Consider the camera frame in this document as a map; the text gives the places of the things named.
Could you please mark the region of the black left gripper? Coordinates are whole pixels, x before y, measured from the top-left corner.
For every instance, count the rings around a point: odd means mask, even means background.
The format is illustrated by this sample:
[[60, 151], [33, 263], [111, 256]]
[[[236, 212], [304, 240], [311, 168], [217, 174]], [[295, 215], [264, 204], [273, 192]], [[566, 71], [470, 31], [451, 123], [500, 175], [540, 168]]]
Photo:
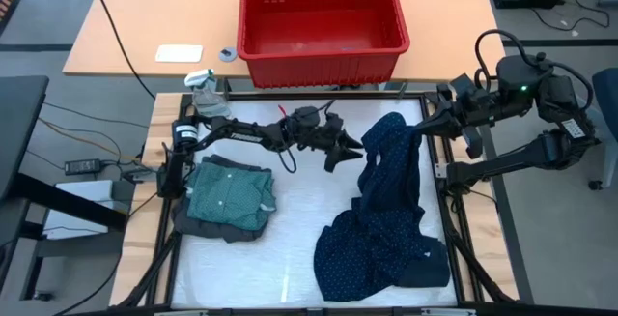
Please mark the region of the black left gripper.
[[363, 144], [343, 129], [344, 120], [338, 114], [326, 113], [325, 118], [322, 125], [321, 111], [315, 106], [296, 109], [288, 117], [288, 139], [299, 150], [310, 148], [326, 152], [324, 170], [332, 173], [339, 162], [362, 158], [361, 153], [352, 150], [363, 149]]

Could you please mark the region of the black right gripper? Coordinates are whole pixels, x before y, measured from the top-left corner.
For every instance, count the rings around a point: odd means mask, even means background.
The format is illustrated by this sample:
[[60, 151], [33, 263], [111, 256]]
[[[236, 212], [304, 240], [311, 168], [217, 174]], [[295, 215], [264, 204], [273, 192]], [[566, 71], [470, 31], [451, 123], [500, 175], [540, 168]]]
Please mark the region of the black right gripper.
[[462, 136], [468, 157], [476, 159], [483, 155], [483, 140], [476, 127], [493, 126], [496, 121], [517, 115], [518, 103], [508, 100], [498, 91], [488, 93], [485, 90], [472, 90], [456, 95], [454, 112], [436, 111], [417, 124], [416, 131], [444, 138]]

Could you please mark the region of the navy dotted garment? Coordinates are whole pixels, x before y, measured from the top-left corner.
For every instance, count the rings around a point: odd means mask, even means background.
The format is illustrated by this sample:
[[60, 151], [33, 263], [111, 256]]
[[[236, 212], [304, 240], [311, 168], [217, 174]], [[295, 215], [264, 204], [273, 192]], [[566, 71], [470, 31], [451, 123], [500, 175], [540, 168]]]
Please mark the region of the navy dotted garment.
[[420, 230], [420, 134], [390, 112], [361, 142], [367, 163], [357, 180], [360, 194], [316, 242], [314, 274], [327, 302], [362, 301], [396, 286], [421, 256], [421, 238], [429, 237]]

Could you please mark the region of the green patterned shirt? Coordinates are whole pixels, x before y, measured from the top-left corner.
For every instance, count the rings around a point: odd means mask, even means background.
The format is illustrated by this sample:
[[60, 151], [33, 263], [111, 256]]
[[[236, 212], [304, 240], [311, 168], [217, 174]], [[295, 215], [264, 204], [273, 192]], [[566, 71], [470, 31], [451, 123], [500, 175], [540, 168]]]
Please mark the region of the green patterned shirt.
[[274, 178], [268, 168], [205, 157], [189, 177], [187, 215], [238, 229], [258, 231], [276, 211]]

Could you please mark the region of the dark grey shorts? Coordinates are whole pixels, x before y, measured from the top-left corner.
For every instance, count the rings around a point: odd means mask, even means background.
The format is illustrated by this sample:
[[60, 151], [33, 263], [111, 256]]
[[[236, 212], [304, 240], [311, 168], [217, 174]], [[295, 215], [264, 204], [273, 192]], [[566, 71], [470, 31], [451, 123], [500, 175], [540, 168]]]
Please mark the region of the dark grey shorts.
[[232, 225], [204, 222], [194, 219], [187, 215], [188, 203], [188, 192], [185, 188], [185, 194], [172, 210], [175, 229], [186, 235], [207, 239], [222, 239], [228, 244], [235, 242], [252, 242], [259, 239], [267, 227], [266, 224], [261, 230], [248, 231], [238, 229]]

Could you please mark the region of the red plastic bin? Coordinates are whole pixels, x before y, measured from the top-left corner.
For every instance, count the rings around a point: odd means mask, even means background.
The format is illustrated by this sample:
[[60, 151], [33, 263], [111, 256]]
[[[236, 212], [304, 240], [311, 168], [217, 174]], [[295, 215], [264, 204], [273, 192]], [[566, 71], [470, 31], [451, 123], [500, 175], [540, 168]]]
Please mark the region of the red plastic bin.
[[385, 82], [408, 48], [400, 0], [239, 0], [237, 52], [258, 88]]

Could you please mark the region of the light wooden desk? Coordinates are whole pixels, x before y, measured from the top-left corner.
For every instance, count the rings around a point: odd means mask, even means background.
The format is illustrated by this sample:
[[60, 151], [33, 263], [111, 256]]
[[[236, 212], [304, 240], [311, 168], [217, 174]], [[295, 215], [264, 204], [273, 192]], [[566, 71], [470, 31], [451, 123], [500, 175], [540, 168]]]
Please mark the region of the light wooden desk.
[[[474, 43], [496, 26], [490, 0], [400, 0], [410, 38], [392, 74], [411, 82], [448, 81], [478, 67]], [[185, 77], [211, 68], [246, 77], [240, 59], [219, 60], [237, 42], [239, 0], [93, 0], [64, 65], [66, 75]], [[155, 60], [163, 44], [203, 47], [199, 63]]]

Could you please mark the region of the clear spray bottle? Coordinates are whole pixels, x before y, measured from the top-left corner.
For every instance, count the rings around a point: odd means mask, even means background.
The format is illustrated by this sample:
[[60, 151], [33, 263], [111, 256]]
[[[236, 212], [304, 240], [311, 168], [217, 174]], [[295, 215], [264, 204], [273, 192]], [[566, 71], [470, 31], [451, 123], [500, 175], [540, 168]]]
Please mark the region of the clear spray bottle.
[[184, 86], [191, 90], [193, 105], [199, 114], [207, 117], [231, 115], [227, 102], [213, 91], [216, 79], [212, 69], [189, 73]]

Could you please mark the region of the black power adapter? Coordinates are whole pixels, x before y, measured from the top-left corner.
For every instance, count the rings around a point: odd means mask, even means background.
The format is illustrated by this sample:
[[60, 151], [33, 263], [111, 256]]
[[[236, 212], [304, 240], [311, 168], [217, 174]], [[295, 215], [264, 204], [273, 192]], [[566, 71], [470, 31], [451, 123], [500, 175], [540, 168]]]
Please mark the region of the black power adapter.
[[66, 176], [96, 175], [101, 169], [101, 160], [98, 158], [66, 161], [64, 166]]

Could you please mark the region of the white box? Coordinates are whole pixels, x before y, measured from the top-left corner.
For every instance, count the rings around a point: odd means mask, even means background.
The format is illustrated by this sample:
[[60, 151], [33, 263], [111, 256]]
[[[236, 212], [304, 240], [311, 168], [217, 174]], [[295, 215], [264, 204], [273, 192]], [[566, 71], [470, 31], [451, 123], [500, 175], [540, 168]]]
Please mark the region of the white box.
[[[108, 209], [123, 213], [130, 209], [134, 191], [134, 186], [130, 183], [111, 180], [60, 183], [56, 187]], [[109, 229], [104, 225], [55, 210], [48, 211], [43, 228], [43, 233], [49, 240], [62, 240], [108, 232]]]

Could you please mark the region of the black side desk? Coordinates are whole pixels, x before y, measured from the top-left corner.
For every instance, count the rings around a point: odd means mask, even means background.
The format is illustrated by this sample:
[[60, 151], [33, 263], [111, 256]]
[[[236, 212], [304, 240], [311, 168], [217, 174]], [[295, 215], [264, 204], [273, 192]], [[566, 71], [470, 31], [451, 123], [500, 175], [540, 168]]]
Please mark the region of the black side desk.
[[[18, 240], [31, 239], [35, 248], [28, 262], [21, 300], [36, 296], [36, 284], [45, 258], [102, 253], [126, 228], [125, 214], [19, 172], [48, 82], [48, 77], [37, 75], [0, 77], [0, 291], [5, 285]], [[107, 231], [50, 240], [42, 224], [26, 220], [33, 203], [104, 226]]]

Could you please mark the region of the black table frame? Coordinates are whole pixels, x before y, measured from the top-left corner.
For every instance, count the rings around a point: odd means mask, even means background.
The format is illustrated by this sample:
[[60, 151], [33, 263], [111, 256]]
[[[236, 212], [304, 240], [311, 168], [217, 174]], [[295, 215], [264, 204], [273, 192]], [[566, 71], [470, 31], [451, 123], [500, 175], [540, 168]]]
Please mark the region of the black table frame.
[[[334, 99], [339, 103], [359, 104], [375, 101], [398, 104], [419, 103], [423, 115], [431, 112], [424, 92], [394, 91], [344, 91], [344, 92], [235, 92], [230, 94], [232, 103], [256, 103], [260, 106], [269, 101], [290, 107], [294, 103], [313, 104], [316, 101]], [[191, 97], [188, 93], [161, 93], [154, 101], [154, 109], [144, 146], [143, 162], [159, 166], [163, 162], [162, 146], [172, 139], [171, 124], [182, 115], [190, 113]], [[123, 242], [122, 257], [109, 300], [109, 310], [115, 311], [130, 291], [138, 284], [172, 232], [169, 217], [172, 204], [154, 195], [156, 184], [146, 181], [134, 191], [133, 201], [142, 207], [136, 217], [129, 221]], [[495, 286], [504, 295], [524, 302], [529, 299], [529, 283], [518, 268], [521, 257], [519, 242], [513, 227], [508, 197], [501, 180], [482, 183], [459, 200], [460, 206], [451, 219], [468, 249], [474, 253]], [[173, 248], [151, 282], [142, 299], [131, 309], [131, 314], [155, 312], [170, 304], [173, 282], [177, 276], [180, 251]], [[337, 308], [313, 304], [302, 307], [277, 306], [271, 309], [254, 309], [254, 314], [283, 316], [404, 316], [414, 311], [410, 307], [362, 306]]]

